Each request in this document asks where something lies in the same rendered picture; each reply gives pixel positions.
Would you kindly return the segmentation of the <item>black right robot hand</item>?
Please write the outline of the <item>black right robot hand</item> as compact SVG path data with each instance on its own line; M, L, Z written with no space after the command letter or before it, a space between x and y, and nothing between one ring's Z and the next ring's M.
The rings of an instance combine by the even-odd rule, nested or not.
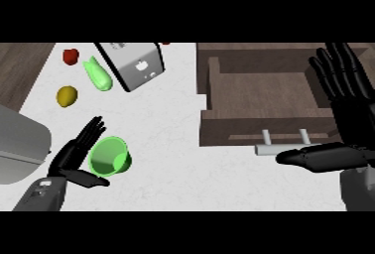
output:
M313 173L373 166L375 88L358 57L347 43L326 43L308 63L329 100L341 142L283 151L276 161Z

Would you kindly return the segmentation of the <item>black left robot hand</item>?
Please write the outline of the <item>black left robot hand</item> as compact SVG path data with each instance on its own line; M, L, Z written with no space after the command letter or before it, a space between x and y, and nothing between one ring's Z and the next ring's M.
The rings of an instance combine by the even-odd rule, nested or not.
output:
M103 177L79 169L103 131L102 117L96 116L76 138L60 149L48 167L48 177L63 177L71 183L84 188L109 186L109 181Z

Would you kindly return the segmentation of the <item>green cup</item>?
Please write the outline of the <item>green cup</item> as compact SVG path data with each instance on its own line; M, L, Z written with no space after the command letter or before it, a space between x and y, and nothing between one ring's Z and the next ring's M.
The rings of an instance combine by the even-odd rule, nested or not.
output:
M91 173L103 178L128 170L131 156L121 138L109 136L97 141L88 155L88 166Z

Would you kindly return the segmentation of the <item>brown wooden drawer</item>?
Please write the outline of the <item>brown wooden drawer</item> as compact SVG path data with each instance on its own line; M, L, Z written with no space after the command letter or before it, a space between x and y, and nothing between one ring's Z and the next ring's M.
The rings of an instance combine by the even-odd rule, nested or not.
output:
M330 110L323 109L249 109L203 110L201 112L201 146L248 146L264 142L268 130L271 142L301 142L299 129L307 130L311 143L341 140Z
M223 118L330 118L319 108L304 74L221 73L220 60L208 59L211 110Z

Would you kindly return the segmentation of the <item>brown wooden drawer front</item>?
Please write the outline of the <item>brown wooden drawer front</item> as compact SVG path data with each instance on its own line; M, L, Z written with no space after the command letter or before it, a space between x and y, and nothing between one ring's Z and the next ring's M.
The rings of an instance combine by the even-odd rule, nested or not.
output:
M268 130L271 142L301 142L299 129L307 130L311 143L341 140L330 110L323 109L249 109L203 110L201 112L201 146L248 146L264 142Z

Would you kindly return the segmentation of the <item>grey rounded appliance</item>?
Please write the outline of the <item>grey rounded appliance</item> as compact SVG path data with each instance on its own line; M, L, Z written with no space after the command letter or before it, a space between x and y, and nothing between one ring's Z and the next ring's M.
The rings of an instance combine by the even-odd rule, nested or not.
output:
M0 185L17 183L35 172L50 147L48 128L0 105Z

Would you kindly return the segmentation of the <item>yellow fruit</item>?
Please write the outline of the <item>yellow fruit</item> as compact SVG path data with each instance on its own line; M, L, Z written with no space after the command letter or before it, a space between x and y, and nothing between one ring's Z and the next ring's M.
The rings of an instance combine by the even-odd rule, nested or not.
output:
M72 86L63 86L57 91L57 103L62 107L71 106L78 99L78 91Z

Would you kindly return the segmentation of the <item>green vegetable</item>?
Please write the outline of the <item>green vegetable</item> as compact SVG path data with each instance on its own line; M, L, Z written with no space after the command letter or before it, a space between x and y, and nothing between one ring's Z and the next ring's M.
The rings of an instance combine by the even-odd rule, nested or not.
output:
M112 79L94 57L84 62L84 68L96 89L99 91L109 91L112 88Z

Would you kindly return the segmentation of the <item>brown wooden cabinet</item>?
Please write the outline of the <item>brown wooden cabinet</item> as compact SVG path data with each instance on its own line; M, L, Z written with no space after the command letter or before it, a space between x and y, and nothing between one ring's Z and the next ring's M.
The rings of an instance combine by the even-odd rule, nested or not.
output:
M206 92L208 58L217 57L224 73L304 73L323 43L198 43L196 86Z

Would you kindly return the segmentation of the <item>silver toaster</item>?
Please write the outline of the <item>silver toaster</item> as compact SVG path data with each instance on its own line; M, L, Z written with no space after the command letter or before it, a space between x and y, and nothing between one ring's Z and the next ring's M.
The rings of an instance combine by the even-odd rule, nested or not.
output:
M116 81L131 92L165 71L156 43L94 43Z

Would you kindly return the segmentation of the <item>red pepper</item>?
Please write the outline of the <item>red pepper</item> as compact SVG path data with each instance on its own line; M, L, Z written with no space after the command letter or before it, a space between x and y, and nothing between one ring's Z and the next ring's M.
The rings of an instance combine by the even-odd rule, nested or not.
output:
M66 65L78 63L79 51L76 49L63 50L63 62Z

